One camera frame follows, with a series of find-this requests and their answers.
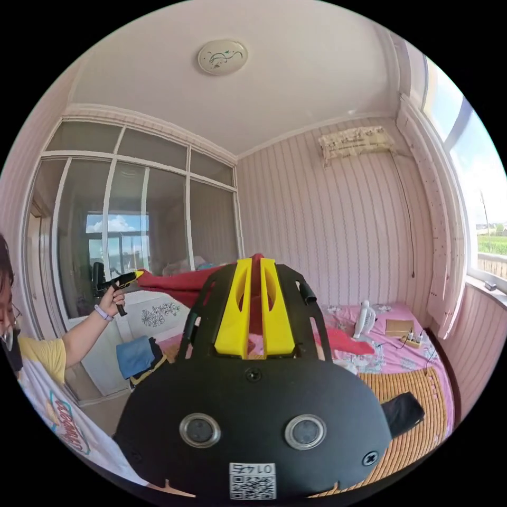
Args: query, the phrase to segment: qr code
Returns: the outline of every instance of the qr code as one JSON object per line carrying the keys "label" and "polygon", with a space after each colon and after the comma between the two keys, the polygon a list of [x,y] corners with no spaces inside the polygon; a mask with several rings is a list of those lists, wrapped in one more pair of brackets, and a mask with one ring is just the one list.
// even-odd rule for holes
{"label": "qr code", "polygon": [[274,500],[276,474],[274,464],[238,464],[230,467],[232,500]]}

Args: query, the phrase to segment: white fan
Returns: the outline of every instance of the white fan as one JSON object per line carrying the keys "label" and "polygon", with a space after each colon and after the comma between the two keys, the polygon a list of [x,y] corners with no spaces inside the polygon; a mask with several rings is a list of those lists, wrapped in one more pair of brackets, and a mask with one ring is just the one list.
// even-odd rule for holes
{"label": "white fan", "polygon": [[358,321],[355,323],[354,339],[358,339],[361,333],[369,334],[375,325],[376,314],[370,307],[370,302],[365,300],[361,303],[361,311],[359,312]]}

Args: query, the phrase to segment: air conditioner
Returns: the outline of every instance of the air conditioner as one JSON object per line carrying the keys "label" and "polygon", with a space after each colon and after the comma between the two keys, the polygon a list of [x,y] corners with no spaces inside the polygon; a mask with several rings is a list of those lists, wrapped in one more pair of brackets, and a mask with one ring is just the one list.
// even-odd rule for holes
{"label": "air conditioner", "polygon": [[329,167],[330,160],[337,157],[394,150],[394,142],[384,127],[349,128],[321,136],[318,142],[322,149],[324,167]]}

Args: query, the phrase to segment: woman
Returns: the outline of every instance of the woman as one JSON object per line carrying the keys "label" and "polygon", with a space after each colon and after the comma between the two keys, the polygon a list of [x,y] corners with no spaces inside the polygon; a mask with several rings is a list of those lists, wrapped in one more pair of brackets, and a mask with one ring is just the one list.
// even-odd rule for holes
{"label": "woman", "polygon": [[[79,363],[91,350],[118,313],[116,305],[125,304],[124,294],[110,287],[95,310],[61,339],[38,341],[20,333],[21,313],[12,301],[13,282],[8,245],[0,233],[2,349],[34,409],[78,454],[120,477],[154,487],[134,472],[116,442],[80,410],[63,388],[65,369]],[[163,491],[180,493],[169,486]]]}

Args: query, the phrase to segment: white curtain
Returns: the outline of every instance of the white curtain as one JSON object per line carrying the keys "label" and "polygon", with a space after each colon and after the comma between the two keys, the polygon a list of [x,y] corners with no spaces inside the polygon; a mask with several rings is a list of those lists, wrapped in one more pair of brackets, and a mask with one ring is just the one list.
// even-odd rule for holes
{"label": "white curtain", "polygon": [[465,288],[467,252],[463,203],[442,142],[405,95],[400,99],[397,126],[417,162],[430,205],[434,254],[428,313],[437,323],[437,336],[445,339],[456,320]]}

